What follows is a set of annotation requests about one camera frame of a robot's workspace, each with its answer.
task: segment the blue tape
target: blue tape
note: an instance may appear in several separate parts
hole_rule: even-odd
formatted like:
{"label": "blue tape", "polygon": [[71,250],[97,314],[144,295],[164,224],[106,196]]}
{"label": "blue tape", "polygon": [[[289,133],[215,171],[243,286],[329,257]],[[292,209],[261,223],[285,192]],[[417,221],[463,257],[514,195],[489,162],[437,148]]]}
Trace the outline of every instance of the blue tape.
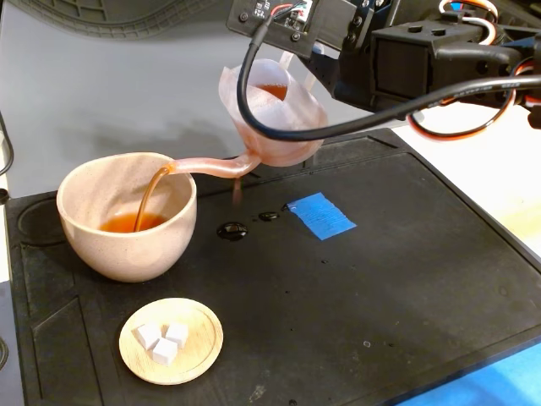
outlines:
{"label": "blue tape", "polygon": [[303,221],[312,233],[322,240],[357,226],[350,222],[322,193],[288,203],[287,207]]}

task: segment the white cube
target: white cube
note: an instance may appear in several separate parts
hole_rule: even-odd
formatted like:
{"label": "white cube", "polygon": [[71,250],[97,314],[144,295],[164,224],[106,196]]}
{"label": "white cube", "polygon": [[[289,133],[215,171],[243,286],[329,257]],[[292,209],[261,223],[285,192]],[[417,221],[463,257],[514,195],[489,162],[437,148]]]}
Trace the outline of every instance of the white cube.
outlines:
{"label": "white cube", "polygon": [[158,364],[169,366],[177,356],[177,351],[177,343],[160,338],[152,350],[152,359]]}
{"label": "white cube", "polygon": [[137,329],[137,339],[145,349],[156,345],[161,338],[161,330],[156,324],[144,324]]}
{"label": "white cube", "polygon": [[185,324],[171,323],[167,328],[166,339],[178,344],[180,349],[186,345],[188,340],[188,326]]}

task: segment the pink spout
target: pink spout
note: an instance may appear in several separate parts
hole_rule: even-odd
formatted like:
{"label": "pink spout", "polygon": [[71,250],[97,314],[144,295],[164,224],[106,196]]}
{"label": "pink spout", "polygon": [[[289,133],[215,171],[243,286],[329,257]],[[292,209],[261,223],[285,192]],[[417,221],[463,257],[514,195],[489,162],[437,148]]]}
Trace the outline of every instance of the pink spout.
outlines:
{"label": "pink spout", "polygon": [[254,170],[261,158],[252,151],[245,151],[235,159],[185,158],[169,162],[169,174],[205,173],[218,178],[240,178]]}

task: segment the rubber mat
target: rubber mat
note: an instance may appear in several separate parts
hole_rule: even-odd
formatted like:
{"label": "rubber mat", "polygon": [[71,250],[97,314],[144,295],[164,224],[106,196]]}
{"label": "rubber mat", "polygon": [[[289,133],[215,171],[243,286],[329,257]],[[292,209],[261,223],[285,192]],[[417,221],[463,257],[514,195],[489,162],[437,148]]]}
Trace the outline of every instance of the rubber mat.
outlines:
{"label": "rubber mat", "polygon": [[160,34],[218,0],[9,0],[63,30],[138,40]]}
{"label": "rubber mat", "polygon": [[[85,265],[54,192],[7,204],[27,406],[396,403],[541,337],[538,260],[391,131],[324,145],[296,167],[258,167],[240,207],[231,181],[194,178],[194,236],[147,283]],[[281,210],[319,192],[357,226],[321,241]],[[262,220],[269,211],[278,216]],[[249,232],[221,239],[226,222]],[[126,367],[118,335],[169,297],[208,305],[224,345],[204,375],[163,387]]]}

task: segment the wooden plate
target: wooden plate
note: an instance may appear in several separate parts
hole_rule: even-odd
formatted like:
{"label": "wooden plate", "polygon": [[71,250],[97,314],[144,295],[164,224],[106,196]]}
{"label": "wooden plate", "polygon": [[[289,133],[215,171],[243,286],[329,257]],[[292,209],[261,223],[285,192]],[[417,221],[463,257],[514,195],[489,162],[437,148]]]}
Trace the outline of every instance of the wooden plate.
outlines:
{"label": "wooden plate", "polygon": [[[171,365],[160,365],[152,359],[152,350],[146,351],[139,344],[135,330],[143,324],[156,323],[165,337],[172,322],[188,325],[188,341],[184,349],[178,349]],[[202,375],[218,358],[222,344],[221,324],[212,310],[181,298],[157,300],[140,308],[126,321],[118,339],[128,368],[139,378],[158,385],[177,385]]]}

